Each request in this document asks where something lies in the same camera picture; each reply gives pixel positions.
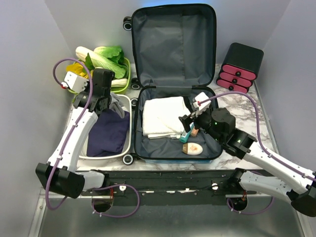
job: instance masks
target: suitcase lid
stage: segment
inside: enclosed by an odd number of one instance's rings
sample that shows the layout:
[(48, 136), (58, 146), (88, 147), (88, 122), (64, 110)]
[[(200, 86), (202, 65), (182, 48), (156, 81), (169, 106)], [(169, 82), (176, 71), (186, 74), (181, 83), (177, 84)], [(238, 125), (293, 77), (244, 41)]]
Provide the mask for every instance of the suitcase lid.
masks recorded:
[(133, 54), (142, 86), (199, 86), (215, 73), (216, 14), (207, 4), (146, 7), (132, 16)]

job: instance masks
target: open suitcase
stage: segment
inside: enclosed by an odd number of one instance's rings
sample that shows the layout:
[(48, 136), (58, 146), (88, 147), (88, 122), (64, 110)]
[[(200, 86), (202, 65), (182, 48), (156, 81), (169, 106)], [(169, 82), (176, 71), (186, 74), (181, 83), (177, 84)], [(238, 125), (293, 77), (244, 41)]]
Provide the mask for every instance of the open suitcase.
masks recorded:
[[(207, 87), (215, 73), (216, 15), (206, 4), (181, 4), (141, 8), (132, 18), (133, 54), (142, 86), (135, 109), (134, 150), (146, 162), (210, 162), (222, 153), (221, 146), (200, 131), (188, 142), (198, 143), (203, 152), (190, 156), (183, 143), (171, 138), (150, 140), (142, 134), (146, 100), (173, 96), (190, 102), (201, 92), (214, 96)], [(217, 108), (217, 100), (212, 101)]]

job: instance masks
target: pink drawer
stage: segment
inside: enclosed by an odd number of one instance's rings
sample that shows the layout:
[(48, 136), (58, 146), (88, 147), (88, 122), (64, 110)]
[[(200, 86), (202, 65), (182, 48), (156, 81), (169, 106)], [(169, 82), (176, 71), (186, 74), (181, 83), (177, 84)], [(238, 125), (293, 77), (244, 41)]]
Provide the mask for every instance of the pink drawer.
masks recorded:
[(251, 87), (252, 86), (251, 81), (236, 77), (236, 76), (228, 74), (228, 73), (220, 73), (219, 76), (221, 79), (227, 80), (233, 84), (242, 85), (244, 87)]
[(235, 68), (231, 65), (224, 65), (223, 71), (225, 71), (226, 73), (229, 73), (229, 74), (236, 75), (237, 77), (245, 78), (247, 80), (255, 80), (256, 79), (256, 75), (254, 73), (251, 73), (249, 71), (246, 71), (246, 70), (243, 70), (240, 68)]
[(227, 88), (228, 90), (233, 90), (233, 91), (240, 91), (243, 93), (247, 93), (248, 89), (244, 88), (242, 86), (236, 85), (236, 84), (232, 84), (228, 81), (225, 80), (221, 80), (221, 79), (217, 79), (217, 84), (221, 87)]

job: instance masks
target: navy blue cloth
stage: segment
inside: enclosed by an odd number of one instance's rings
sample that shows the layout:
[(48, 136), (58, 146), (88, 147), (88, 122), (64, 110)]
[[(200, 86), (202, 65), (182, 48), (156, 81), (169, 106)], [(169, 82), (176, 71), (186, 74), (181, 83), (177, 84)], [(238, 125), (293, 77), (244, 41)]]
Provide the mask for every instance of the navy blue cloth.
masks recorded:
[(129, 112), (121, 118), (116, 112), (106, 110), (99, 116), (89, 132), (88, 157), (108, 157), (122, 153), (129, 129)]

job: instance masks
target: white bottle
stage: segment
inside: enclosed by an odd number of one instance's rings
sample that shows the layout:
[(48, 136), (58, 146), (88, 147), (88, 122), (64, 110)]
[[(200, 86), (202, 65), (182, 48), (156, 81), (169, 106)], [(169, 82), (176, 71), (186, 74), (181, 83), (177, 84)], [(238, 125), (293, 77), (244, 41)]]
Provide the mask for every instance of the white bottle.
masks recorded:
[(197, 143), (189, 142), (183, 145), (182, 152), (188, 155), (196, 156), (203, 152), (203, 148)]

